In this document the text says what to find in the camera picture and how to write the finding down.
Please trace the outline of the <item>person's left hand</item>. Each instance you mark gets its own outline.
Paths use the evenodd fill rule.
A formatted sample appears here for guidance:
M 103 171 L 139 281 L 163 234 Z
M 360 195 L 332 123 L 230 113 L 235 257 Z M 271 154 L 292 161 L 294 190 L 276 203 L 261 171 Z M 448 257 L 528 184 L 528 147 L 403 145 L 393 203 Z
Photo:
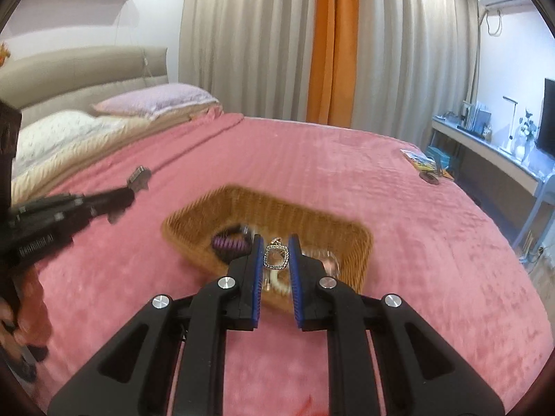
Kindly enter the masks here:
M 53 333 L 36 267 L 25 273 L 20 290 L 21 307 L 17 317 L 19 327 L 13 334 L 1 329 L 1 346 L 13 357 L 19 355 L 20 347 L 45 347 Z

